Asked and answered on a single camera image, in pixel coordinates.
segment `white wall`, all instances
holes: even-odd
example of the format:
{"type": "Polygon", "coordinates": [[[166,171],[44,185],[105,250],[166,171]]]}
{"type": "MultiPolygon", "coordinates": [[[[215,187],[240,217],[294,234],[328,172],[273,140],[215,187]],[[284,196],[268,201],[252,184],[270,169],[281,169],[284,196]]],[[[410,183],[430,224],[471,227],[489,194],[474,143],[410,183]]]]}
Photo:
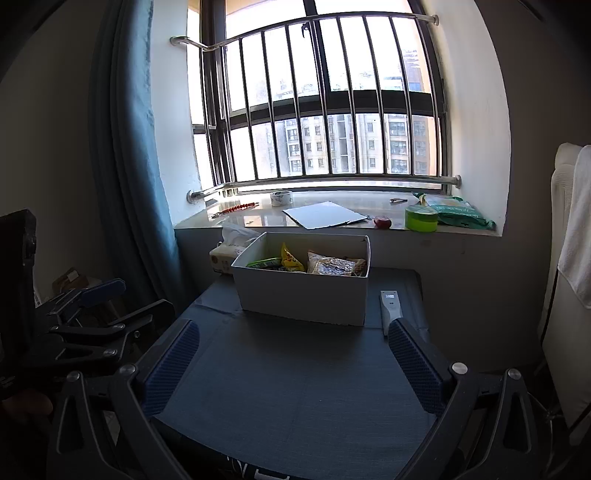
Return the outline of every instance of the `white wall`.
{"type": "Polygon", "coordinates": [[[0,83],[0,214],[37,217],[42,297],[68,268],[111,277],[88,147],[90,61],[106,0],[67,0],[0,83]]]}
{"type": "MultiPolygon", "coordinates": [[[[492,38],[509,109],[503,236],[369,232],[373,265],[421,275],[434,343],[450,360],[487,371],[530,364],[540,355],[536,327],[550,261],[554,155],[562,142],[591,142],[591,92],[578,65],[518,2],[476,4],[492,38]]],[[[220,229],[178,230],[177,236],[198,285],[206,287],[215,277],[207,253],[220,229]]]]}
{"type": "Polygon", "coordinates": [[[190,204],[189,190],[200,190],[187,80],[187,47],[172,46],[170,37],[187,31],[187,0],[154,0],[152,21],[152,108],[160,178],[173,225],[203,210],[190,204]]]}
{"type": "Polygon", "coordinates": [[[472,202],[502,233],[505,224],[511,132],[499,61],[473,0],[424,0],[440,25],[431,32],[445,79],[455,194],[472,202]]]}

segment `stainless steel handrail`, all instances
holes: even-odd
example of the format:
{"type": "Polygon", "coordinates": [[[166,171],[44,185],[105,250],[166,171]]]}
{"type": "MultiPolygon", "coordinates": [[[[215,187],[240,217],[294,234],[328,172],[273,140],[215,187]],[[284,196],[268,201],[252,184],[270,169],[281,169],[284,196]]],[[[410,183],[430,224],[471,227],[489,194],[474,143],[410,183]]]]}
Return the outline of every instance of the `stainless steel handrail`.
{"type": "Polygon", "coordinates": [[[240,187],[251,187],[256,185],[273,185],[277,183],[301,183],[306,181],[349,181],[349,180],[369,180],[369,181],[406,181],[406,182],[420,182],[441,185],[454,185],[460,188],[462,186],[462,178],[459,175],[455,177],[431,177],[429,175],[406,175],[402,173],[381,173],[381,174],[367,174],[367,173],[348,173],[348,174],[323,174],[323,175],[301,175],[294,177],[280,177],[273,179],[258,179],[236,181],[231,183],[222,183],[210,189],[201,190],[199,192],[190,191],[187,193],[187,198],[198,199],[204,198],[222,190],[232,190],[240,187]]]}
{"type": "Polygon", "coordinates": [[[325,20],[328,18],[337,18],[337,17],[360,17],[361,15],[365,15],[366,17],[397,17],[397,18],[410,18],[412,20],[422,20],[427,23],[432,23],[434,25],[439,25],[439,17],[437,15],[420,15],[420,14],[408,14],[403,12],[341,12],[341,13],[332,13],[332,14],[321,14],[321,15],[310,15],[308,17],[300,17],[294,18],[292,20],[285,20],[283,22],[273,23],[271,25],[266,25],[264,27],[254,28],[253,30],[249,30],[248,32],[241,33],[239,35],[235,35],[232,38],[227,38],[226,40],[219,41],[214,43],[213,45],[205,45],[201,42],[191,40],[186,35],[179,35],[176,37],[170,37],[170,43],[172,45],[178,45],[179,43],[188,43],[193,45],[194,47],[202,48],[204,51],[213,51],[220,47],[225,47],[236,40],[240,40],[241,38],[250,37],[251,35],[256,35],[257,33],[263,33],[269,30],[274,30],[275,28],[285,27],[286,25],[296,25],[298,23],[309,23],[314,22],[317,20],[325,20]]]}

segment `gray table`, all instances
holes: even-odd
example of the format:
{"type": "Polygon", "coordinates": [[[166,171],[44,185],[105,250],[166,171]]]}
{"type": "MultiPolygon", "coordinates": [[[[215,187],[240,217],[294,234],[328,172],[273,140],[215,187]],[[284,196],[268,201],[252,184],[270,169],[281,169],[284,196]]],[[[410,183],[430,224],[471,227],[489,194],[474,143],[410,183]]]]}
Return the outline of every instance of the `gray table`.
{"type": "Polygon", "coordinates": [[[251,465],[314,480],[393,479],[433,424],[382,334],[380,290],[428,341],[416,273],[372,268],[364,327],[245,312],[222,276],[184,313],[200,345],[159,421],[251,465]]]}

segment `metal screw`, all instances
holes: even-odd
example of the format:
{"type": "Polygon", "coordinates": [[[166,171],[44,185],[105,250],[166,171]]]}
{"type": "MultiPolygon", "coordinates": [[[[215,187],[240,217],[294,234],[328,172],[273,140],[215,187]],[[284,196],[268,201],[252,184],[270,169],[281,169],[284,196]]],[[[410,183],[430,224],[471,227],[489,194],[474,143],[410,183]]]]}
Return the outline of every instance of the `metal screw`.
{"type": "Polygon", "coordinates": [[[510,368],[507,372],[507,375],[509,375],[509,377],[513,380],[519,380],[521,378],[521,372],[516,368],[510,368]]]}
{"type": "Polygon", "coordinates": [[[134,372],[135,372],[135,365],[127,364],[127,365],[122,365],[121,367],[119,367],[119,373],[121,375],[131,375],[134,372]]]}
{"type": "Polygon", "coordinates": [[[73,372],[70,372],[67,374],[66,380],[68,380],[68,382],[75,382],[79,378],[80,378],[80,372],[77,372],[76,370],[74,370],[73,372]]]}
{"type": "Polygon", "coordinates": [[[468,367],[462,362],[456,362],[452,365],[452,370],[458,375],[465,375],[468,372],[468,367]]]}

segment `glass pane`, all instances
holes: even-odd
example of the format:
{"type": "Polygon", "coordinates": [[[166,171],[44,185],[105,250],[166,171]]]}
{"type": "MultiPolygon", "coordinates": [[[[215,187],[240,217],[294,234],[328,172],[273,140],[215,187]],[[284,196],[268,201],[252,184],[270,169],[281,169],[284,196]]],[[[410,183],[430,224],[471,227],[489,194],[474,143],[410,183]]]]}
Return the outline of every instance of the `glass pane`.
{"type": "Polygon", "coordinates": [[[242,44],[244,47],[248,102],[251,107],[267,103],[267,83],[265,81],[265,64],[262,59],[261,35],[247,37],[242,44]]]}
{"type": "Polygon", "coordinates": [[[304,95],[318,95],[316,64],[314,63],[310,35],[306,34],[303,36],[301,34],[301,24],[291,25],[289,28],[297,93],[300,97],[304,95]]]}
{"type": "Polygon", "coordinates": [[[255,171],[252,166],[251,140],[248,137],[248,127],[232,130],[231,135],[237,181],[254,180],[255,171]]]}
{"type": "Polygon", "coordinates": [[[383,173],[382,126],[377,113],[358,113],[357,136],[361,173],[383,173]]]}
{"type": "Polygon", "coordinates": [[[277,177],[271,124],[253,125],[252,137],[255,143],[256,168],[259,178],[272,179],[277,177]]]}
{"type": "Polygon", "coordinates": [[[414,172],[416,175],[437,175],[435,119],[413,115],[414,172]]]}
{"type": "Polygon", "coordinates": [[[369,33],[378,64],[379,84],[382,90],[404,90],[392,26],[385,17],[368,17],[369,33]]]}
{"type": "Polygon", "coordinates": [[[226,0],[226,38],[305,16],[302,0],[226,0]]]}
{"type": "Polygon", "coordinates": [[[299,134],[295,119],[275,122],[277,151],[282,177],[301,175],[301,152],[299,134]]]}
{"type": "Polygon", "coordinates": [[[403,12],[412,13],[408,0],[316,0],[319,14],[336,12],[403,12]]]}
{"type": "Polygon", "coordinates": [[[353,142],[349,141],[353,138],[351,115],[329,115],[330,125],[335,136],[335,150],[330,152],[333,173],[354,173],[355,150],[353,142]]]}
{"type": "MultiPolygon", "coordinates": [[[[187,11],[187,36],[199,41],[199,13],[187,11]]],[[[187,46],[187,74],[189,77],[189,107],[191,123],[203,125],[203,103],[201,97],[201,70],[199,68],[199,49],[187,46]]]]}
{"type": "Polygon", "coordinates": [[[408,173],[408,122],[407,116],[400,113],[386,115],[389,162],[388,173],[408,173]]]}
{"type": "Polygon", "coordinates": [[[361,17],[341,19],[353,90],[375,90],[374,67],[361,17]]]}
{"type": "Polygon", "coordinates": [[[321,20],[320,28],[326,52],[326,64],[329,69],[330,89],[348,90],[343,48],[340,45],[336,20],[321,20]]]}
{"type": "Polygon", "coordinates": [[[431,93],[427,60],[417,24],[408,18],[394,18],[394,27],[407,72],[408,89],[412,92],[431,93]]]}
{"type": "Polygon", "coordinates": [[[269,80],[273,101],[293,98],[291,85],[290,60],[287,55],[287,40],[285,29],[276,28],[265,33],[267,44],[267,59],[269,62],[269,80]]]}
{"type": "Polygon", "coordinates": [[[321,117],[305,116],[301,119],[304,134],[304,161],[307,175],[322,175],[329,172],[326,153],[326,135],[321,117]]]}
{"type": "Polygon", "coordinates": [[[238,42],[226,46],[226,59],[228,61],[228,88],[230,91],[231,110],[240,110],[246,106],[244,102],[244,86],[242,84],[242,67],[240,65],[240,48],[238,42]]]}
{"type": "Polygon", "coordinates": [[[193,141],[195,143],[195,157],[197,158],[197,169],[199,170],[201,189],[210,189],[213,187],[213,177],[212,168],[209,164],[209,155],[207,154],[205,134],[193,135],[193,141]]]}

